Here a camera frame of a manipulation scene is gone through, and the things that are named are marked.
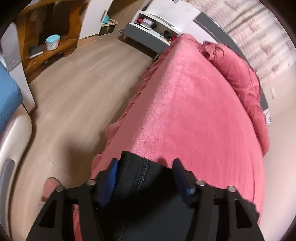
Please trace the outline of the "black embroidered pants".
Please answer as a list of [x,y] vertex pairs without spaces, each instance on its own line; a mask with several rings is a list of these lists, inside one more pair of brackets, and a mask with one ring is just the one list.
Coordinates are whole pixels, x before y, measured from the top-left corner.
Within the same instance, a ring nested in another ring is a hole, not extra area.
[[115,188],[97,214],[102,240],[263,240],[238,191],[198,184],[182,196],[173,169],[122,152]]

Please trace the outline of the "ship pattern curtain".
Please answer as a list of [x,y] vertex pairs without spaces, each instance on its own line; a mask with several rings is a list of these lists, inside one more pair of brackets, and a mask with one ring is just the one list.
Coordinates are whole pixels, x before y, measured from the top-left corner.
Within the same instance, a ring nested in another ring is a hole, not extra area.
[[295,64],[295,46],[274,14],[260,1],[189,1],[236,43],[266,86]]

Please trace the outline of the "wooden desk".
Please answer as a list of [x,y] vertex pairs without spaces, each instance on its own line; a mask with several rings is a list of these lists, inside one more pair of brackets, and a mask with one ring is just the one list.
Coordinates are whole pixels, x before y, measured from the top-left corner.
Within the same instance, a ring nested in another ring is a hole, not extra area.
[[27,81],[32,82],[53,56],[77,47],[81,13],[88,1],[37,1],[16,16],[18,44]]

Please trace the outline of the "white grey nightstand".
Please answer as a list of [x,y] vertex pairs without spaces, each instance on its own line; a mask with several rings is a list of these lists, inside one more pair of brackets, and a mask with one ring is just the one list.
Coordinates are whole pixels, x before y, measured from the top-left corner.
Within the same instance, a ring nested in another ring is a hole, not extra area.
[[163,53],[178,35],[180,31],[172,24],[142,10],[136,12],[132,21],[123,30],[124,38],[130,38],[157,54]]

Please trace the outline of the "pink bed sheet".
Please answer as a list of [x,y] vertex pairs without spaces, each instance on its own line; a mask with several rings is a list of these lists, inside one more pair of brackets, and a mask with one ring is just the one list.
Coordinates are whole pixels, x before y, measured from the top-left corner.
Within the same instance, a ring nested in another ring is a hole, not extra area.
[[261,145],[230,83],[184,34],[150,66],[124,113],[105,130],[106,147],[92,178],[122,152],[171,168],[180,159],[196,185],[238,191],[260,215],[264,203]]

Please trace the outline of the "pink crumpled duvet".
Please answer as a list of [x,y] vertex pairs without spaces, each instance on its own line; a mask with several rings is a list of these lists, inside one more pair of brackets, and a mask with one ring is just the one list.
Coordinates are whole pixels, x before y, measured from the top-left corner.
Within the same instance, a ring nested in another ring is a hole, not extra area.
[[241,56],[226,45],[205,41],[203,48],[204,56],[220,71],[239,97],[253,123],[262,153],[266,155],[270,140],[266,117],[260,105],[261,86],[258,76]]

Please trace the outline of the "blue white chair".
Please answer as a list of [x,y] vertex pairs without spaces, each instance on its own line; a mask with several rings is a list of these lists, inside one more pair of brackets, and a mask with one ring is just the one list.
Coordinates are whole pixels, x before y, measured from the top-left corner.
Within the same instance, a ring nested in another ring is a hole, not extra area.
[[1,37],[1,231],[10,233],[9,205],[18,165],[30,142],[35,102],[27,83],[18,32],[11,23]]

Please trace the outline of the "wooden white cabinet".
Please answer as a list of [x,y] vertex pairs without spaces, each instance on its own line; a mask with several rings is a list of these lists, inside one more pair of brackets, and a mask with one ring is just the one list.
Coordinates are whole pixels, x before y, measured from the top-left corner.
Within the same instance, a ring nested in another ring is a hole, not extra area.
[[87,6],[79,39],[98,35],[102,22],[113,0],[90,0]]

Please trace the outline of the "white teal lidded jar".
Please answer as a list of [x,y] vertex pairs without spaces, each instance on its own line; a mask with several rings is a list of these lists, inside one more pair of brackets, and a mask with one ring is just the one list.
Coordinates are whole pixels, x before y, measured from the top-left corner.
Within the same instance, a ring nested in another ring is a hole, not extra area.
[[61,39],[60,35],[51,35],[45,40],[46,50],[53,51],[58,48],[59,41]]

